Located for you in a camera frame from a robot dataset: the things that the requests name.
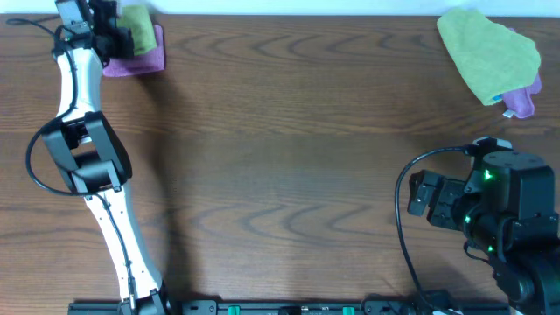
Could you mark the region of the light green microfiber cloth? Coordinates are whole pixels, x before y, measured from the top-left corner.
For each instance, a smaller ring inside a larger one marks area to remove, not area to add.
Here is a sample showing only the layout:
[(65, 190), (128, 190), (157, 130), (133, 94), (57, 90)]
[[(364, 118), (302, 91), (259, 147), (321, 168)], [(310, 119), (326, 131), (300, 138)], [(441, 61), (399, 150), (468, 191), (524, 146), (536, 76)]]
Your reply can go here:
[(145, 5), (124, 6), (121, 16), (117, 19), (117, 25), (131, 31), (134, 56), (144, 55), (158, 47), (151, 16)]

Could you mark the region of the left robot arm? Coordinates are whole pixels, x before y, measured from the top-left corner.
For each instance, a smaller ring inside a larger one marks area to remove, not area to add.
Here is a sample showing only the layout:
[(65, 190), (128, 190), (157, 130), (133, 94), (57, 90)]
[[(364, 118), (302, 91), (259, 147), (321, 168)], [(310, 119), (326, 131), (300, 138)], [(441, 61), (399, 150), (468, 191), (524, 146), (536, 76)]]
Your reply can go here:
[(52, 54), (61, 72), (59, 112), (38, 132), (69, 196), (96, 218), (115, 266), (120, 302), (91, 304), (86, 314), (171, 314), (165, 283), (151, 260), (132, 208), (129, 155), (101, 110), (104, 67), (134, 55), (130, 29), (117, 24), (115, 1), (56, 3), (62, 19)]

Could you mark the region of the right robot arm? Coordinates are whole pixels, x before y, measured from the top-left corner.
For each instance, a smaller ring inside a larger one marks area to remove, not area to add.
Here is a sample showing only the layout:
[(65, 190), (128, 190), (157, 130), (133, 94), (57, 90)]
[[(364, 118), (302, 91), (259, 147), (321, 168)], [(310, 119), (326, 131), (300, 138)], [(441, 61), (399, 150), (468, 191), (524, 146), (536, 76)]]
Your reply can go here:
[(407, 211), (461, 232), (465, 249), (484, 252), (497, 286), (520, 314), (559, 312), (559, 214), (555, 173), (540, 157), (486, 137), (455, 149), (471, 159), (465, 180), (433, 171), (409, 174)]

